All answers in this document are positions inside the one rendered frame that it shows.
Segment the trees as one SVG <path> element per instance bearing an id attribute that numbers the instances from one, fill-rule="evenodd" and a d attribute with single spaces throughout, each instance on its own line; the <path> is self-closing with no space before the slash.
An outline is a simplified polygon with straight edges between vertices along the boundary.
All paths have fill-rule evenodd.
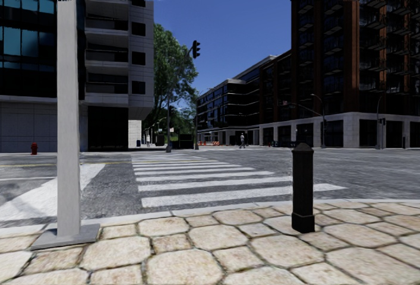
<path id="1" fill-rule="evenodd" d="M 167 96 L 169 84 L 179 78 L 170 97 L 170 127 L 179 134 L 194 131 L 195 103 L 198 90 L 192 86 L 198 75 L 193 59 L 189 57 L 185 68 L 174 75 L 180 61 L 188 51 L 186 45 L 178 42 L 171 31 L 160 24 L 154 25 L 154 101 L 153 109 L 142 121 L 142 130 L 159 128 L 167 134 Z"/>

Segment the grey street lamp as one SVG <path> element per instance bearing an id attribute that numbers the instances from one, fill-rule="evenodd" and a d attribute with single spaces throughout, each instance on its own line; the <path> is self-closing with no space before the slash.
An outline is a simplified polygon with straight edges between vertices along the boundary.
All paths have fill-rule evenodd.
<path id="1" fill-rule="evenodd" d="M 310 96 L 314 96 L 314 97 L 316 97 L 320 101 L 320 103 L 321 103 L 321 114 L 320 113 L 317 113 L 317 112 L 313 111 L 312 109 L 309 109 L 309 108 L 307 108 L 307 107 L 305 107 L 303 105 L 297 104 L 297 103 L 283 101 L 282 102 L 282 105 L 283 106 L 289 106 L 289 105 L 300 106 L 300 107 L 303 107 L 306 110 L 312 111 L 313 113 L 322 116 L 323 123 L 322 123 L 322 129 L 321 129 L 321 148 L 326 148 L 326 143 L 325 143 L 325 137 L 326 137 L 326 134 L 325 134 L 325 132 L 326 132 L 326 119 L 325 119 L 324 103 L 323 103 L 322 99 L 319 96 L 317 96 L 315 94 L 310 94 Z"/>

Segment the traffic light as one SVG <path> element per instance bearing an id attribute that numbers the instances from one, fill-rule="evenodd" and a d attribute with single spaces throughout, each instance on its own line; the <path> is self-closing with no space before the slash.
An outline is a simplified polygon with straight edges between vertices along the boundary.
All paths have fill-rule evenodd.
<path id="1" fill-rule="evenodd" d="M 200 55 L 199 52 L 198 52 L 200 50 L 199 45 L 200 45 L 200 42 L 198 42 L 197 40 L 193 41 L 192 46 L 189 48 L 189 50 L 186 52 L 186 54 L 181 59 L 179 69 L 177 71 L 174 71 L 174 73 L 173 73 L 174 75 L 176 75 L 176 74 L 179 75 L 179 73 L 182 70 L 184 70 L 185 62 L 190 57 L 190 53 L 192 53 L 192 57 L 194 59 Z M 170 153 L 172 151 L 172 145 L 171 145 L 171 142 L 170 142 L 170 97 L 173 94 L 173 89 L 175 88 L 178 81 L 179 81 L 179 78 L 172 79 L 172 81 L 169 84 L 169 90 L 168 90 L 168 96 L 167 96 L 167 99 L 168 99 L 168 101 L 167 101 L 167 108 L 168 108 L 167 139 L 168 139 L 168 143 L 167 143 L 167 146 L 166 146 L 166 152 L 167 153 Z"/>

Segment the glass tower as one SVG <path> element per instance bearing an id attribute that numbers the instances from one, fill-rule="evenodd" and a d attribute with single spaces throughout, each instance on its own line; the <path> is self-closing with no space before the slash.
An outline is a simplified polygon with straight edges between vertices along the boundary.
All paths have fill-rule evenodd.
<path id="1" fill-rule="evenodd" d="M 57 150 L 58 0 L 0 0 L 0 153 Z"/>

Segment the dark glass building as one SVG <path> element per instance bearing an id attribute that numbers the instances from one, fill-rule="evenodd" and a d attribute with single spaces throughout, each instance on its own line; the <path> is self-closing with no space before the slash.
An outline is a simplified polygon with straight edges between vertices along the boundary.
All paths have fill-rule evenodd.
<path id="1" fill-rule="evenodd" d="M 260 71 L 275 57 L 267 56 L 233 78 L 207 90 L 197 99 L 197 141 L 203 145 L 260 143 Z"/>

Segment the black bus shelter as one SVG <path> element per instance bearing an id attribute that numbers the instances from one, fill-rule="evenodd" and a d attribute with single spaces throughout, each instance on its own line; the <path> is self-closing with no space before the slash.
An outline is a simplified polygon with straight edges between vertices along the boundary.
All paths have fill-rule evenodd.
<path id="1" fill-rule="evenodd" d="M 193 149 L 194 138 L 192 134 L 180 134 L 179 135 L 179 148 L 182 149 Z"/>

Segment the pale concrete building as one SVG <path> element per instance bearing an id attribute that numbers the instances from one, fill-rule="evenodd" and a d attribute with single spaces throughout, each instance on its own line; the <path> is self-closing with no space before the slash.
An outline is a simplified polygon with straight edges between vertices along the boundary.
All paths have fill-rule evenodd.
<path id="1" fill-rule="evenodd" d="M 78 0 L 80 150 L 129 150 L 154 101 L 154 3 Z"/>

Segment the grey pole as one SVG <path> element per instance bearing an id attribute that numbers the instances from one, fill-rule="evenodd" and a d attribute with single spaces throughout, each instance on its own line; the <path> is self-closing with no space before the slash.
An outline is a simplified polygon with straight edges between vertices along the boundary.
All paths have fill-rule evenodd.
<path id="1" fill-rule="evenodd" d="M 57 226 L 32 250 L 95 242 L 99 224 L 81 223 L 76 0 L 57 0 Z"/>

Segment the red brick building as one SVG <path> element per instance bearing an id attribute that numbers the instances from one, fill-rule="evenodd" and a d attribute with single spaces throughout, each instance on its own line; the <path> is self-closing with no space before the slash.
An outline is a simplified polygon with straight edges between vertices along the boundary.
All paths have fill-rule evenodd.
<path id="1" fill-rule="evenodd" d="M 261 66 L 260 144 L 420 147 L 420 0 L 293 0 L 291 49 Z"/>

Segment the short dark post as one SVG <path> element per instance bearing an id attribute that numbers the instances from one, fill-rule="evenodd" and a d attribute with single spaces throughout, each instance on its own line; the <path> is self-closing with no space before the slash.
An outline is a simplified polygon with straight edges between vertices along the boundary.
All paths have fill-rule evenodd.
<path id="1" fill-rule="evenodd" d="M 315 231 L 313 215 L 313 154 L 301 142 L 293 150 L 292 228 L 300 233 Z"/>

